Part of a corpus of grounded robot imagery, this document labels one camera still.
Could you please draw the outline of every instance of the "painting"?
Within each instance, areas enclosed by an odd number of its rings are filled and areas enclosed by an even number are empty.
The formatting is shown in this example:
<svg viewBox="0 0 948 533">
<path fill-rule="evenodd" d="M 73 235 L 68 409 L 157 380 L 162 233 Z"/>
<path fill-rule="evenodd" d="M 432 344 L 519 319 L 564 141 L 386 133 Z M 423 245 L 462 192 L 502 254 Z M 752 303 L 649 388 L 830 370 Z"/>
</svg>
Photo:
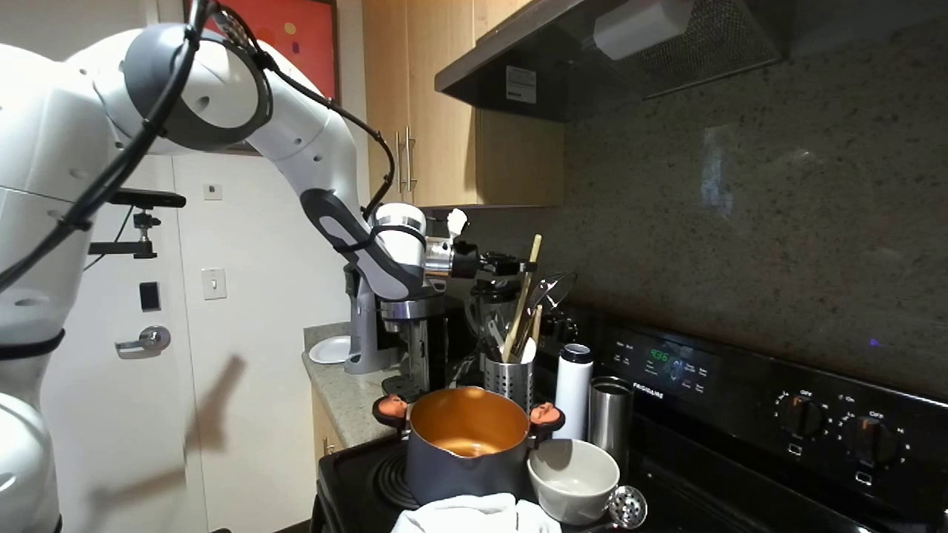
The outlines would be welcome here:
<svg viewBox="0 0 948 533">
<path fill-rule="evenodd" d="M 258 40 L 276 48 L 326 98 L 339 101 L 336 0 L 224 0 Z M 185 12 L 190 1 L 185 0 Z M 217 30 L 213 23 L 209 28 Z M 243 143 L 230 150 L 253 152 Z"/>
</svg>

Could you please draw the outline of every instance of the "light switch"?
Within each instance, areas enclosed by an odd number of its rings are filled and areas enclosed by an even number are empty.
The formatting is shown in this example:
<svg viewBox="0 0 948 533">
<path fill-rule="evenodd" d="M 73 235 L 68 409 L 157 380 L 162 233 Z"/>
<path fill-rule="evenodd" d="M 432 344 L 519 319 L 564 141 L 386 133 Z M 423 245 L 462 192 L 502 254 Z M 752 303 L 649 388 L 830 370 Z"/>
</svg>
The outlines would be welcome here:
<svg viewBox="0 0 948 533">
<path fill-rule="evenodd" d="M 228 296 L 228 280 L 223 268 L 202 269 L 201 286 L 204 287 L 205 300 L 220 300 Z"/>
<path fill-rule="evenodd" d="M 204 199 L 205 200 L 223 200 L 224 187 L 216 183 L 205 183 L 204 184 Z"/>
</svg>

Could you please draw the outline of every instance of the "stove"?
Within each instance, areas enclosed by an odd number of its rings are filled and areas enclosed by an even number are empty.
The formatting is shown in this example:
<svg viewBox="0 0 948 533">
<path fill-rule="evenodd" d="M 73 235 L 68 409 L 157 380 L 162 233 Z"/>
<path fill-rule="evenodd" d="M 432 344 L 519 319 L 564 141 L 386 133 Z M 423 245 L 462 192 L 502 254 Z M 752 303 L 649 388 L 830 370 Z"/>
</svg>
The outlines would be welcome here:
<svg viewBox="0 0 948 533">
<path fill-rule="evenodd" d="M 625 483 L 648 503 L 636 531 L 948 533 L 943 401 L 589 310 L 570 315 L 570 328 L 549 328 L 540 343 L 538 400 L 554 392 L 564 329 L 595 350 L 597 375 L 632 384 Z M 393 434 L 322 458 L 314 532 L 388 532 L 417 508 L 405 450 Z M 535 501 L 524 485 L 519 497 Z"/>
</svg>

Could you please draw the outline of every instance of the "wooden cabinet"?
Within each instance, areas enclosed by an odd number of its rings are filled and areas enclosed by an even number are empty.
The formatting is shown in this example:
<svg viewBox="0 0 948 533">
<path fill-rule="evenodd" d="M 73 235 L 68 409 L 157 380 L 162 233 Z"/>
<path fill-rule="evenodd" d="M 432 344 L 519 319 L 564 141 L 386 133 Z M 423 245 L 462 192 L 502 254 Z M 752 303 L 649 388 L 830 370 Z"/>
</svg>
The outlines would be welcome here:
<svg viewBox="0 0 948 533">
<path fill-rule="evenodd" d="M 336 431 L 333 419 L 329 417 L 326 406 L 319 398 L 319 393 L 313 391 L 313 439 L 316 444 L 316 462 L 319 459 L 336 451 L 342 450 L 342 439 Z"/>
<path fill-rule="evenodd" d="M 386 138 L 406 134 L 401 192 L 390 193 L 390 201 L 424 208 L 562 200 L 563 124 L 477 110 L 434 90 L 438 71 L 526 2 L 364 0 L 369 123 Z M 387 162 L 380 149 L 370 150 L 375 190 Z"/>
</svg>

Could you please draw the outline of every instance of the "pot handle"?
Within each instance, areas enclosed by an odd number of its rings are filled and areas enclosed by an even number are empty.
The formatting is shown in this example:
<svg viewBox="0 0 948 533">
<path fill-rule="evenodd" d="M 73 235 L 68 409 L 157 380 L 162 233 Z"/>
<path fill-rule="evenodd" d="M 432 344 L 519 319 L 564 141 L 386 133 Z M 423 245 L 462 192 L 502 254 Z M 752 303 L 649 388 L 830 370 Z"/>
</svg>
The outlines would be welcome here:
<svg viewBox="0 0 948 533">
<path fill-rule="evenodd" d="M 409 405 L 400 395 L 382 396 L 372 404 L 372 416 L 375 420 L 399 432 L 403 432 L 408 424 L 408 413 Z"/>
<path fill-rule="evenodd" d="M 534 436 L 534 445 L 550 438 L 563 424 L 566 424 L 566 414 L 552 403 L 537 405 L 530 411 L 530 433 Z"/>
</svg>

